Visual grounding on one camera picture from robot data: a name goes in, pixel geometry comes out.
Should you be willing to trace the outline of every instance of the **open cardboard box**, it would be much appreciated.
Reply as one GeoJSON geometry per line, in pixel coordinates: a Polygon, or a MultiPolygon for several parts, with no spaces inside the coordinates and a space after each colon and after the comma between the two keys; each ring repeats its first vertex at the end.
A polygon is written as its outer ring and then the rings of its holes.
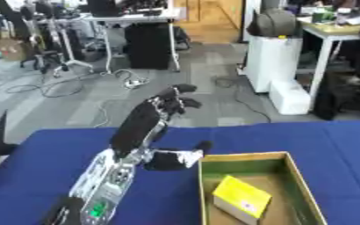
{"type": "Polygon", "coordinates": [[[287,152],[210,155],[199,162],[203,225],[244,225],[212,203],[212,192],[231,175],[272,195],[259,225],[326,225],[296,164],[287,152]]]}

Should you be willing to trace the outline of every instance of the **yellow box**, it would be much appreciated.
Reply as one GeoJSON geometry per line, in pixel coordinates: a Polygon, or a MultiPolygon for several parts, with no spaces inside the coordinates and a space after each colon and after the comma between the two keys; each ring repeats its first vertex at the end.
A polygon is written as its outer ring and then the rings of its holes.
{"type": "Polygon", "coordinates": [[[244,225],[214,205],[214,190],[227,176],[271,195],[258,225],[327,225],[312,193],[287,152],[210,155],[199,162],[203,225],[244,225]]]}
{"type": "Polygon", "coordinates": [[[269,205],[271,195],[232,176],[215,189],[213,203],[248,225],[257,225],[269,205]]]}

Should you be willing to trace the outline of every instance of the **wire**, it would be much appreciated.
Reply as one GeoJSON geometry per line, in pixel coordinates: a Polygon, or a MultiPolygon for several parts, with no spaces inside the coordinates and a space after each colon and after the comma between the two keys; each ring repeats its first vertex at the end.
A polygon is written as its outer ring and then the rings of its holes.
{"type": "Polygon", "coordinates": [[[234,95],[233,95],[234,101],[237,103],[240,103],[242,105],[245,105],[250,111],[262,115],[268,123],[271,123],[271,118],[266,113],[257,111],[256,109],[251,107],[251,105],[249,105],[248,103],[243,102],[239,99],[239,94],[241,92],[241,86],[237,82],[235,82],[234,79],[227,78],[227,77],[216,77],[214,79],[214,84],[217,87],[225,88],[225,89],[232,88],[234,86],[234,95]]]}
{"type": "Polygon", "coordinates": [[[83,78],[86,76],[91,76],[94,74],[88,74],[88,75],[83,75],[83,76],[78,76],[75,72],[74,72],[75,76],[74,78],[70,78],[68,80],[64,80],[64,81],[60,81],[57,83],[51,83],[51,84],[45,84],[45,75],[42,75],[41,80],[40,80],[40,84],[22,84],[22,85],[16,85],[16,86],[12,86],[10,88],[8,88],[7,90],[5,90],[6,93],[9,94],[15,94],[15,93],[23,93],[23,92],[27,92],[27,91],[35,91],[35,90],[39,90],[40,94],[45,97],[45,98],[61,98],[61,97],[66,97],[66,96],[71,96],[71,95],[75,95],[79,92],[81,92],[84,89],[84,83],[83,80],[87,79],[87,78],[83,78]],[[74,91],[67,93],[67,94],[61,94],[61,95],[49,95],[48,93],[56,86],[62,83],[68,83],[68,82],[74,82],[74,81],[78,81],[78,83],[80,84],[80,86],[78,88],[76,88],[74,91]]]}
{"type": "MultiPolygon", "coordinates": [[[[126,78],[123,80],[123,83],[124,83],[124,87],[127,88],[125,86],[125,83],[131,79],[132,76],[136,76],[138,80],[147,80],[144,84],[146,83],[149,83],[149,80],[148,79],[145,79],[145,78],[142,78],[140,76],[138,76],[138,74],[134,73],[133,71],[131,70],[128,70],[128,69],[119,69],[119,70],[116,70],[114,73],[112,73],[112,75],[116,76],[117,78],[120,78],[121,75],[126,72],[128,73],[128,75],[126,76],[126,78]]],[[[114,95],[113,97],[121,97],[121,96],[124,96],[126,95],[127,93],[129,93],[129,91],[125,91],[124,93],[121,93],[119,95],[114,95]]],[[[99,111],[103,114],[104,116],[104,119],[103,119],[103,122],[99,123],[99,124],[96,124],[94,125],[93,127],[94,128],[98,128],[98,127],[101,127],[101,126],[105,126],[107,125],[108,123],[111,122],[111,119],[109,118],[108,116],[108,112],[107,110],[105,109],[105,105],[108,103],[108,102],[111,102],[111,101],[115,101],[117,99],[113,99],[113,98],[109,98],[109,99],[106,99],[104,100],[104,102],[102,102],[98,109],[99,111]]]]}
{"type": "Polygon", "coordinates": [[[16,81],[20,78],[23,78],[23,77],[26,77],[26,76],[37,76],[38,74],[31,74],[31,75],[23,75],[23,76],[17,76],[17,77],[13,77],[12,79],[9,79],[7,81],[5,81],[4,83],[0,83],[0,88],[6,84],[8,84],[9,82],[12,82],[12,81],[16,81]]]}

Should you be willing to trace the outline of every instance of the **table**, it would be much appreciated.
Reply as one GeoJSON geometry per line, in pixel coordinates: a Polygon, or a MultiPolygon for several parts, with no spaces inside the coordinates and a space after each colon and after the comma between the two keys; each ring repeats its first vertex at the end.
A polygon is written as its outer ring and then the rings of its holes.
{"type": "MultiPolygon", "coordinates": [[[[38,224],[114,132],[41,130],[25,140],[0,165],[0,225],[38,224]]],[[[290,152],[328,224],[360,224],[360,121],[170,128],[155,146],[190,149],[200,140],[213,141],[213,154],[290,152]]],[[[138,169],[112,224],[200,224],[198,168],[138,169]]]]}
{"type": "Polygon", "coordinates": [[[310,89],[311,100],[314,102],[320,87],[320,82],[322,81],[328,65],[333,43],[335,41],[360,40],[360,36],[358,35],[360,32],[360,25],[337,27],[335,25],[316,25],[304,22],[304,20],[300,21],[302,21],[303,30],[323,39],[320,56],[314,71],[310,89]]]}
{"type": "MultiPolygon", "coordinates": [[[[169,23],[169,40],[170,40],[170,53],[172,55],[173,62],[175,63],[176,71],[180,71],[180,64],[178,62],[178,54],[176,52],[176,43],[175,43],[175,32],[173,27],[173,22],[178,19],[180,16],[179,8],[169,8],[163,10],[160,16],[154,17],[145,17],[143,14],[136,15],[125,15],[122,17],[113,17],[113,18],[96,18],[92,16],[85,17],[87,21],[93,22],[111,22],[115,24],[134,24],[134,23],[169,23]]],[[[104,26],[104,43],[106,45],[106,52],[108,54],[106,60],[106,73],[111,74],[113,71],[111,69],[112,63],[112,48],[111,43],[109,42],[109,36],[107,32],[107,26],[104,26]]]]}

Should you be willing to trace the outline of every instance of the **floor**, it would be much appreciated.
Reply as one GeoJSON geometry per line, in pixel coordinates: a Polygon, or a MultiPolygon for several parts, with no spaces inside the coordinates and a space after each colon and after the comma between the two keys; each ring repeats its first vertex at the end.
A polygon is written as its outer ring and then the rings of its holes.
{"type": "Polygon", "coordinates": [[[177,22],[193,41],[203,43],[233,43],[239,39],[234,26],[216,2],[202,1],[199,22],[177,22]]]}
{"type": "MultiPolygon", "coordinates": [[[[47,93],[51,96],[68,95],[80,89],[81,83],[83,84],[79,93],[62,98],[44,98],[39,91],[6,93],[20,90],[20,87],[14,87],[15,85],[39,84],[41,75],[31,71],[30,65],[21,69],[17,62],[0,60],[0,115],[4,110],[9,112],[7,141],[22,142],[33,132],[43,128],[93,127],[104,121],[103,112],[99,109],[104,102],[104,109],[110,117],[105,126],[117,127],[143,99],[176,83],[197,85],[198,90],[193,97],[204,105],[201,109],[190,109],[184,116],[175,117],[172,126],[216,127],[267,122],[261,114],[234,101],[234,88],[218,87],[214,82],[216,77],[234,79],[240,86],[238,98],[253,109],[266,113],[273,122],[318,120],[311,114],[280,115],[267,97],[255,95],[248,80],[237,77],[234,71],[234,66],[241,62],[245,49],[246,46],[242,44],[193,43],[191,50],[180,54],[180,73],[167,70],[134,70],[139,76],[150,79],[150,83],[133,91],[123,87],[125,76],[84,76],[81,82],[74,80],[61,83],[47,93]]],[[[98,72],[104,67],[104,61],[95,64],[98,72]]],[[[127,68],[126,59],[117,59],[113,66],[115,69],[127,68]]],[[[86,73],[80,69],[74,69],[74,72],[79,76],[86,73]]],[[[64,73],[60,79],[50,78],[48,74],[46,84],[75,77],[72,72],[64,73]]],[[[360,119],[360,115],[342,114],[338,117],[338,120],[351,119],[360,119]]]]}

